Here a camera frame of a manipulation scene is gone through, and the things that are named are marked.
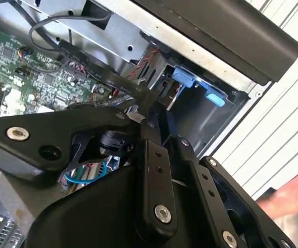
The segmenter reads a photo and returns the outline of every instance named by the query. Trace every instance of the blue plastic latch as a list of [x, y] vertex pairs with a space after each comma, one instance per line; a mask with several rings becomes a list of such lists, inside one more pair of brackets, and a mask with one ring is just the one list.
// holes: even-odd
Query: blue plastic latch
[[195, 82], [194, 76], [180, 67], [175, 67], [175, 70], [172, 75], [172, 79], [177, 82], [185, 85], [187, 88], [191, 88], [193, 83]]
[[205, 97], [218, 107], [223, 107], [225, 105], [224, 96], [211, 87], [206, 91]]

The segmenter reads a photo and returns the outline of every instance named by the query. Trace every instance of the bolt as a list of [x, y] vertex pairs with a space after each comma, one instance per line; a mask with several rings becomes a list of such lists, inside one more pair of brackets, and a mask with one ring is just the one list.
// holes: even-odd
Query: bolt
[[210, 165], [212, 165], [212, 166], [217, 166], [216, 161], [214, 161], [213, 159], [209, 159], [209, 163], [210, 163]]
[[14, 141], [25, 141], [29, 138], [29, 132], [20, 127], [12, 127], [6, 131], [6, 135]]
[[286, 240], [282, 240], [281, 242], [282, 242], [282, 244], [284, 245], [285, 248], [291, 248], [289, 243], [287, 243]]
[[185, 145], [185, 146], [189, 146], [189, 142], [186, 141], [185, 139], [182, 139], [182, 140], [181, 140], [181, 143], [182, 143], [183, 145]]
[[222, 237], [230, 248], [237, 248], [237, 242], [234, 236], [229, 231], [223, 231]]
[[158, 205], [155, 207], [155, 216], [163, 223], [171, 222], [171, 213], [164, 205]]
[[148, 122], [148, 126], [151, 128], [155, 128], [155, 125], [152, 122]]
[[116, 116], [121, 120], [125, 120], [125, 116], [122, 113], [117, 113]]

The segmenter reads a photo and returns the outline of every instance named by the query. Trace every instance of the chip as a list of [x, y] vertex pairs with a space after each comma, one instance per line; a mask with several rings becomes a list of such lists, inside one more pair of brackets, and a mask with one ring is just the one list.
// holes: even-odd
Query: chip
[[11, 59], [12, 56], [13, 56], [13, 50], [10, 49], [10, 48], [4, 47], [4, 49], [3, 49], [3, 56]]
[[52, 84], [52, 82], [54, 82], [54, 79], [55, 79], [54, 76], [47, 74], [47, 75], [46, 75], [46, 78], [45, 78], [44, 81], [45, 81], [47, 84]]

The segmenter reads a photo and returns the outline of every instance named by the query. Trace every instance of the motherboard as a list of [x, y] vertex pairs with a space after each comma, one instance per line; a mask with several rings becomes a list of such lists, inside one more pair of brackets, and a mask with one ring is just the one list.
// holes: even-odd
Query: motherboard
[[[30, 51], [26, 61], [23, 51]], [[86, 77], [81, 66], [70, 63], [56, 71], [60, 67], [57, 60], [0, 32], [0, 116], [60, 111], [76, 102], [109, 98], [112, 88]]]

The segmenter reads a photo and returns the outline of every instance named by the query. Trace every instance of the hand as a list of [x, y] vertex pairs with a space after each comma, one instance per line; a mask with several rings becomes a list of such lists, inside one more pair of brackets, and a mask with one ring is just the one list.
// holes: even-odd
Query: hand
[[273, 219], [298, 213], [298, 175], [278, 189], [269, 199], [257, 203]]

